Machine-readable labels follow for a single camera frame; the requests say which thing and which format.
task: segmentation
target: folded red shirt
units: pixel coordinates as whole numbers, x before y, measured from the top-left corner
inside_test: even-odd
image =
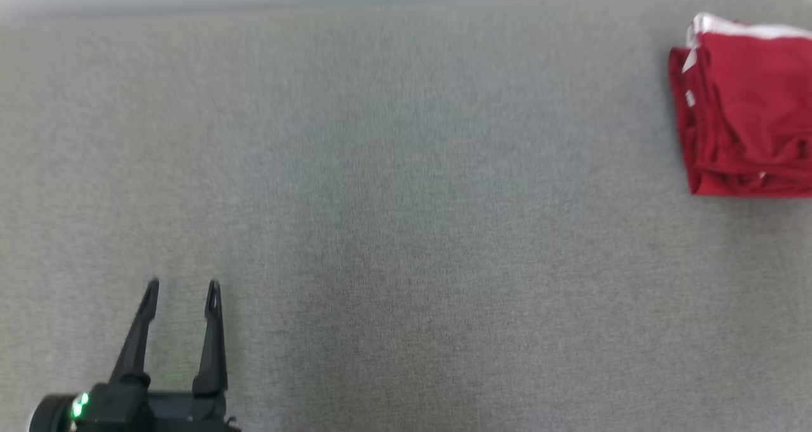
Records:
[[[668,64],[693,194],[812,196],[812,33],[700,13]]]

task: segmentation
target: gray fabric surface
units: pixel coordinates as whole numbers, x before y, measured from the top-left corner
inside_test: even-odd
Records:
[[[0,426],[197,371],[265,430],[810,430],[812,209],[688,195],[667,52],[800,0],[505,0],[0,28]]]

